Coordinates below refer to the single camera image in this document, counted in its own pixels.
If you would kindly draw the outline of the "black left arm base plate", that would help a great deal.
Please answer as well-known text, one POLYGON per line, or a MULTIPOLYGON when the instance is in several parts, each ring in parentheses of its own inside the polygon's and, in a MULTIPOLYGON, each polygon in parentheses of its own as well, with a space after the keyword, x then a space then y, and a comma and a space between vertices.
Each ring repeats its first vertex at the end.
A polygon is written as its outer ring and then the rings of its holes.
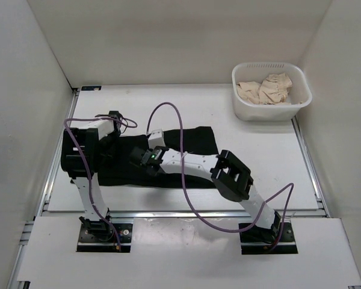
POLYGON ((113 228, 103 220, 79 218, 81 227, 76 245, 77 252, 129 253, 133 233, 132 223, 113 223, 113 228))

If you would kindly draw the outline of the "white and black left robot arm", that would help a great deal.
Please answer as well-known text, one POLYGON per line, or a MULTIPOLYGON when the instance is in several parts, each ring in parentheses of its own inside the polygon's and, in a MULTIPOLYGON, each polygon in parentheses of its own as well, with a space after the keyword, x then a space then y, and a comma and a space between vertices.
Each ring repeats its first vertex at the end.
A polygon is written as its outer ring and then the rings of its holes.
POLYGON ((102 242, 117 244, 120 237, 110 222, 110 210, 102 198, 97 173, 121 134, 122 120, 119 111, 98 114, 92 119, 66 119, 61 151, 61 168, 76 185, 84 207, 84 216, 80 218, 84 228, 102 242))

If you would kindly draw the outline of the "black trousers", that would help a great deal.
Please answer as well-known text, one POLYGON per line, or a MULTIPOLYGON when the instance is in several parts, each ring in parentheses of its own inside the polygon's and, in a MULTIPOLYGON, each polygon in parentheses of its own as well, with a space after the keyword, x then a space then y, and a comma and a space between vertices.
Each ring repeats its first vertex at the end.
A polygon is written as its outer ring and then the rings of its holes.
POLYGON ((119 137, 97 173, 100 186, 215 189, 211 169, 218 148, 210 126, 164 131, 165 146, 149 148, 148 136, 119 137))

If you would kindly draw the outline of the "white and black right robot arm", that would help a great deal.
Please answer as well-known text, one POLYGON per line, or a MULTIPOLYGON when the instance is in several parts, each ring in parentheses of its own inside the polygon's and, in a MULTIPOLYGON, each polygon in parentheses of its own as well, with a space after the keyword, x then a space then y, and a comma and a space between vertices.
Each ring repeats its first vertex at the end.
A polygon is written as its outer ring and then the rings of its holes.
POLYGON ((130 162, 148 175, 180 174, 184 196, 191 211, 210 228, 225 233, 248 233, 264 243, 272 243, 280 238, 282 217, 267 205, 257 192, 251 170, 231 151, 222 150, 220 154, 198 155, 184 149, 184 130, 180 130, 179 150, 164 145, 153 137, 148 138, 149 148, 134 147, 130 162), (187 193, 186 176, 202 178, 214 184, 220 196, 240 204, 250 215, 252 222, 242 229, 226 229, 214 225, 203 218, 193 207, 187 193))

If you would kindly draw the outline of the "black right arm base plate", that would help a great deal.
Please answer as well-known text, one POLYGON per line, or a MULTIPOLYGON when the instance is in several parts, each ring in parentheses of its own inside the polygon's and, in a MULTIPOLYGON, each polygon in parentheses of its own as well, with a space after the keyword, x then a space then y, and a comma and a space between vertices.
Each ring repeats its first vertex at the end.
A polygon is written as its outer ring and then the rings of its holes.
POLYGON ((295 235, 290 222, 285 222, 279 242, 275 245, 277 237, 270 236, 267 231, 255 226, 239 234, 242 255, 263 254, 298 254, 295 235))

